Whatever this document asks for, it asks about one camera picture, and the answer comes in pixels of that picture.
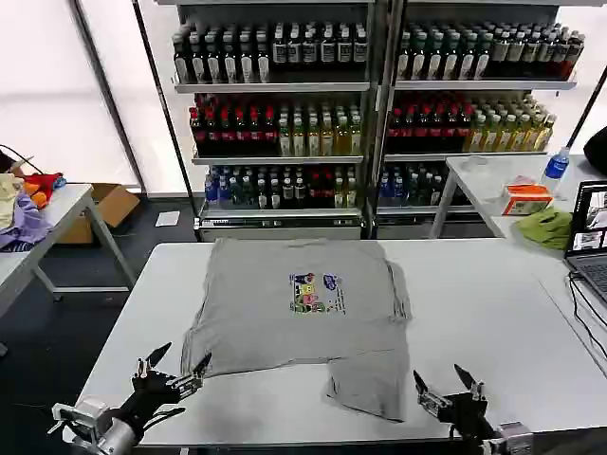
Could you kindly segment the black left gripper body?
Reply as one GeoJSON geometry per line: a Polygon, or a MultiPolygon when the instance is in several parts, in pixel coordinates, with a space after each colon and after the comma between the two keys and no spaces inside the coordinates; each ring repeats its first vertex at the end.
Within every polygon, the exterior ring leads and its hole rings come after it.
{"type": "Polygon", "coordinates": [[[169,384],[175,376],[151,371],[132,379],[134,391],[114,411],[114,416],[133,429],[143,429],[164,405],[178,403],[178,391],[169,384]]]}

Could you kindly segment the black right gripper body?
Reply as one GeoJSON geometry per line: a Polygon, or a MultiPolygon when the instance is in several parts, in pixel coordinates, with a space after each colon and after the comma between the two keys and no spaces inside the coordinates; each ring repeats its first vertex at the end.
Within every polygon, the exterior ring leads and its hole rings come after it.
{"type": "Polygon", "coordinates": [[[438,421],[450,424],[450,434],[455,431],[466,441],[493,439],[497,432],[486,419],[487,400],[473,399],[471,392],[460,392],[445,397],[448,405],[438,411],[438,421]]]}

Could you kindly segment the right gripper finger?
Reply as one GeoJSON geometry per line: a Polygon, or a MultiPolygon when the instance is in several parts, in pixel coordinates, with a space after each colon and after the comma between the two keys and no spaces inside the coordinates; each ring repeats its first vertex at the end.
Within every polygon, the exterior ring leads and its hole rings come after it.
{"type": "Polygon", "coordinates": [[[433,391],[416,370],[413,370],[413,376],[417,403],[433,417],[444,417],[451,409],[451,401],[433,391]]]}
{"type": "Polygon", "coordinates": [[[471,393],[472,399],[474,401],[485,401],[484,383],[477,382],[470,372],[458,364],[454,364],[454,369],[465,388],[471,393]]]}

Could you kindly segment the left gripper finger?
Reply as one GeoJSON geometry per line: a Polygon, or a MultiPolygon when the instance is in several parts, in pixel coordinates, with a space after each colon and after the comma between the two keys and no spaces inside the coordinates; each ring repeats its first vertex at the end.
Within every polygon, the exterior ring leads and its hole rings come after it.
{"type": "Polygon", "coordinates": [[[136,368],[136,378],[145,378],[149,371],[152,371],[159,361],[167,354],[172,346],[171,342],[154,349],[145,358],[139,358],[136,368]]]}
{"type": "Polygon", "coordinates": [[[173,379],[170,382],[171,388],[179,397],[189,397],[202,387],[203,378],[211,363],[211,359],[212,353],[207,352],[203,359],[196,364],[191,373],[173,379]]]}

